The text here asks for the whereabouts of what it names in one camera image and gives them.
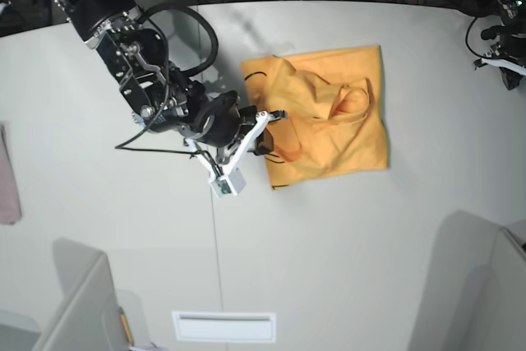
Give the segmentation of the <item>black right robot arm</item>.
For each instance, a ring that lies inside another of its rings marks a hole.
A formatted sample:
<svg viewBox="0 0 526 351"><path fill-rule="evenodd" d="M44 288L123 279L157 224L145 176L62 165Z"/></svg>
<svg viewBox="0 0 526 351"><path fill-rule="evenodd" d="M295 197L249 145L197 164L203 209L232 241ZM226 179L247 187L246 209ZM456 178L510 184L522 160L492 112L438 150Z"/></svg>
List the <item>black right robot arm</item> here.
<svg viewBox="0 0 526 351"><path fill-rule="evenodd" d="M212 146L219 162L242 150L268 155L274 149L267 129L256 130L256 107L240 109L234 90L211 97L195 76L211 67L219 40L211 24L189 7L166 2L141 9L135 0L54 0L84 43L94 49L119 85L144 133L177 131L189 141ZM169 58L168 39L154 15L181 12L207 33L210 52L183 70Z"/></svg>

